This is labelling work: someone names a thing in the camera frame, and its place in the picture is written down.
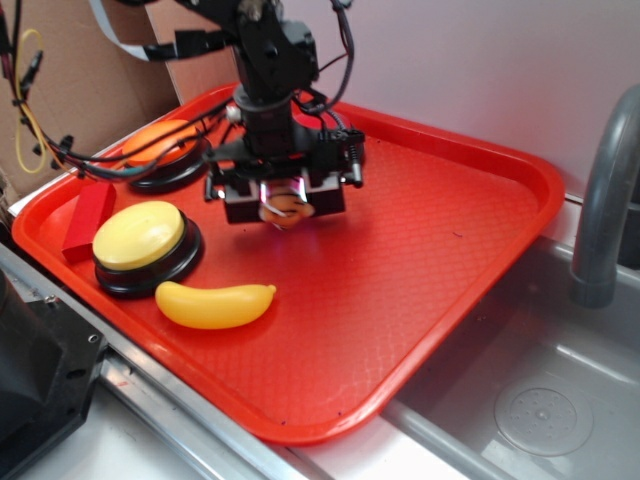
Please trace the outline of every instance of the sink drain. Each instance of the sink drain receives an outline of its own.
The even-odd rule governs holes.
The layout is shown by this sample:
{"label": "sink drain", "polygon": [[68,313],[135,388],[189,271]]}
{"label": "sink drain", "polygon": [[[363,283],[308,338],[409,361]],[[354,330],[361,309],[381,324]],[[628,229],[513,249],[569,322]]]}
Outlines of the sink drain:
{"label": "sink drain", "polygon": [[532,377],[505,388],[495,405],[500,432],[516,447],[546,457],[580,448],[593,428],[584,396],[554,377]]}

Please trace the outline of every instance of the yellow wire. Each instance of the yellow wire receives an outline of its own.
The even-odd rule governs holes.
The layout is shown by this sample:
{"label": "yellow wire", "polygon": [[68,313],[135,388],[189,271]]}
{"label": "yellow wire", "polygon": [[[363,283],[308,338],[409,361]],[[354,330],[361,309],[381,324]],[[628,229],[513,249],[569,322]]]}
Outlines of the yellow wire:
{"label": "yellow wire", "polygon": [[[22,47],[23,44],[29,39],[30,36],[34,36],[36,37],[36,41],[38,43],[38,49],[39,50],[44,50],[43,47],[43,41],[42,41],[42,35],[40,34],[40,32],[38,32],[37,30],[30,28],[28,30],[26,30],[23,34],[22,37],[20,38],[20,42],[17,45],[17,51],[16,51],[16,65],[20,65],[20,60],[22,57]],[[14,72],[14,81],[15,81],[15,90],[16,90],[16,96],[19,102],[19,108],[20,111],[22,112],[22,114],[24,114],[25,117],[27,117],[27,120],[29,121],[29,124],[31,125],[31,128],[33,129],[33,133],[35,134],[37,140],[38,140],[38,145],[40,146],[40,164],[36,167],[36,168],[29,168],[25,165],[24,163],[24,159],[22,158],[22,148],[21,148],[21,135],[20,135],[20,127],[21,127],[21,116],[20,114],[18,114],[18,123],[17,123],[17,127],[16,127],[16,155],[18,157],[18,163],[20,164],[20,168],[22,168],[22,170],[24,170],[25,172],[29,173],[29,174],[36,174],[39,173],[44,166],[46,165],[46,161],[47,161],[47,151],[49,151],[49,153],[51,153],[51,155],[53,156],[53,159],[56,161],[56,163],[62,167],[64,170],[66,170],[67,172],[69,172],[69,169],[66,168],[66,166],[60,161],[60,159],[58,159],[57,155],[55,154],[55,152],[53,151],[53,149],[51,148],[51,146],[49,145],[49,142],[47,142],[46,137],[44,135],[44,133],[42,132],[42,129],[40,128],[40,125],[38,124],[38,121],[35,118],[35,115],[33,114],[33,112],[31,111],[31,109],[29,108],[29,106],[26,104],[26,102],[24,101],[24,98],[22,96],[22,90],[20,88],[20,76],[18,75],[18,72]]]}

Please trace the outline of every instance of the sink basin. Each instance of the sink basin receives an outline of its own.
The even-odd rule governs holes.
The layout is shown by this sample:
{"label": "sink basin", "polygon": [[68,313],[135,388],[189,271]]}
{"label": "sink basin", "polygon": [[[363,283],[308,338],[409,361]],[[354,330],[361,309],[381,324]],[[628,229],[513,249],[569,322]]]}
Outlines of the sink basin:
{"label": "sink basin", "polygon": [[638,478],[640,276],[585,309],[571,255],[537,240],[384,415],[471,478]]}

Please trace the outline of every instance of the orange plastic tray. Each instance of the orange plastic tray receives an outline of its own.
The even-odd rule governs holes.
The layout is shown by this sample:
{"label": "orange plastic tray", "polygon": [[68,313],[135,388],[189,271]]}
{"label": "orange plastic tray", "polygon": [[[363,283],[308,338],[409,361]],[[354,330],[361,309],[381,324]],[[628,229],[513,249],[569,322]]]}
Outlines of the orange plastic tray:
{"label": "orange plastic tray", "polygon": [[[165,118],[193,118],[231,88]],[[338,110],[367,135],[365,187],[345,188],[343,214],[281,232],[228,225],[221,203],[203,201],[203,181],[160,196],[204,235],[204,259],[183,283],[278,287],[267,313],[246,326],[178,326],[153,299],[104,294],[91,261],[66,262],[64,232],[83,186],[75,178],[30,202],[14,238],[258,437],[302,445],[343,434],[383,408],[531,244],[564,188],[539,158],[354,106]],[[115,211],[149,199],[126,185],[117,193]]]}

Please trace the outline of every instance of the red block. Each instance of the red block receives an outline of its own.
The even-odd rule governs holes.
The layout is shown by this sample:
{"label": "red block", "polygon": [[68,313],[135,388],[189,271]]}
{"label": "red block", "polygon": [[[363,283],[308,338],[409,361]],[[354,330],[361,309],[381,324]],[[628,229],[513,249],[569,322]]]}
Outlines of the red block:
{"label": "red block", "polygon": [[116,189],[110,183],[93,183],[83,187],[71,217],[62,254],[72,263],[93,257],[93,237],[113,213]]}

